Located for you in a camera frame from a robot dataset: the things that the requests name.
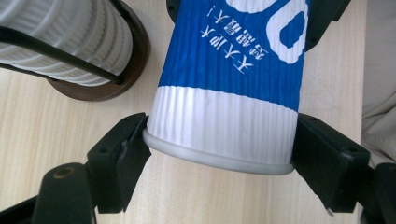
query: cylindrical filter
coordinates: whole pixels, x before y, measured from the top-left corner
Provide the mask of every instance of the cylindrical filter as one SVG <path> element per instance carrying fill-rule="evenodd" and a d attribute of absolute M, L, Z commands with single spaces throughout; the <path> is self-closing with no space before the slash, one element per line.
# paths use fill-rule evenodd
<path fill-rule="evenodd" d="M 0 0 L 0 5 L 4 13 L 0 15 L 0 25 L 35 37 L 116 76 L 130 61 L 131 31 L 108 0 Z M 81 86 L 109 82 L 29 49 L 2 43 L 0 63 Z"/>
<path fill-rule="evenodd" d="M 290 173 L 308 5 L 182 1 L 146 143 L 219 168 Z"/>

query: light wood surface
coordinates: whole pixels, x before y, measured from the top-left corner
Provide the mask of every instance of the light wood surface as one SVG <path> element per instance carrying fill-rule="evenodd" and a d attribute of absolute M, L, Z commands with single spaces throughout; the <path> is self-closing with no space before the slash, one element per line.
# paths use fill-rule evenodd
<path fill-rule="evenodd" d="M 38 193 L 51 168 L 85 162 L 120 119 L 149 114 L 173 30 L 165 1 L 128 0 L 148 30 L 151 53 L 141 78 L 106 102 L 69 99 L 45 80 L 0 70 L 0 210 Z M 306 54 L 301 112 L 360 141 L 366 1 L 352 0 Z M 356 223 L 329 215 L 297 172 L 247 175 L 166 156 L 155 150 L 126 213 L 99 223 Z"/>

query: wood grain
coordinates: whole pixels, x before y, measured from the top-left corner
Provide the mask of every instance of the wood grain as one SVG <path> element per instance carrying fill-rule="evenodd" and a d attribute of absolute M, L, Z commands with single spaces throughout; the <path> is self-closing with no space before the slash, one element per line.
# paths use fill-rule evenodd
<path fill-rule="evenodd" d="M 149 114 L 173 30 L 165 1 L 126 3 L 148 30 L 151 53 L 142 76 L 124 94 L 88 103 L 61 95 L 38 77 L 0 70 L 0 210 L 38 193 L 49 169 L 84 162 L 90 148 L 120 119 Z M 365 0 L 352 0 L 339 22 L 306 54 L 301 112 L 359 142 Z M 152 150 L 126 213 L 99 223 L 356 223 L 335 214 L 296 172 L 247 175 Z"/>

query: round base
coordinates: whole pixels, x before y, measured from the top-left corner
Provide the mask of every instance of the round base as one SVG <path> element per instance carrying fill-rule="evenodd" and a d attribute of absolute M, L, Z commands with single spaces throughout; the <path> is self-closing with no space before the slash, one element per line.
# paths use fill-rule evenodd
<path fill-rule="evenodd" d="M 124 8 L 129 12 L 130 17 L 125 17 L 125 21 L 128 23 L 131 29 L 134 47 L 129 63 L 120 74 L 123 77 L 123 83 L 117 85 L 113 82 L 109 82 L 103 86 L 98 87 L 84 87 L 78 84 L 48 79 L 50 85 L 60 93 L 81 101 L 104 101 L 119 96 L 123 92 L 127 91 L 143 72 L 146 66 L 146 62 L 149 58 L 150 44 L 149 36 L 146 32 L 145 27 L 141 21 L 137 18 L 134 12 L 126 5 L 123 4 Z"/>
<path fill-rule="evenodd" d="M 149 147 L 157 149 L 170 156 L 226 170 L 255 175 L 287 175 L 294 169 L 292 164 L 262 164 L 251 161 L 240 161 L 181 147 L 154 137 L 149 134 L 147 130 L 143 131 L 143 139 Z"/>

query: brown base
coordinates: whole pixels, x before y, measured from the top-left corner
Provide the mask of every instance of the brown base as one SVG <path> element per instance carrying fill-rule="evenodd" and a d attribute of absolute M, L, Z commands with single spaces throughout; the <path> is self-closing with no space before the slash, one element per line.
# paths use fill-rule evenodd
<path fill-rule="evenodd" d="M 49 79 L 50 85 L 60 93 L 81 101 L 105 101 L 112 99 L 116 96 L 127 91 L 143 72 L 146 66 L 146 62 L 149 58 L 150 43 L 149 37 L 145 27 L 141 21 L 137 18 L 134 12 L 126 5 L 123 4 L 125 9 L 128 10 L 130 17 L 124 19 L 128 23 L 131 29 L 133 37 L 133 50 L 129 63 L 120 74 L 123 78 L 123 83 L 117 85 L 109 82 L 103 86 L 98 87 L 84 87 L 78 84 Z"/>

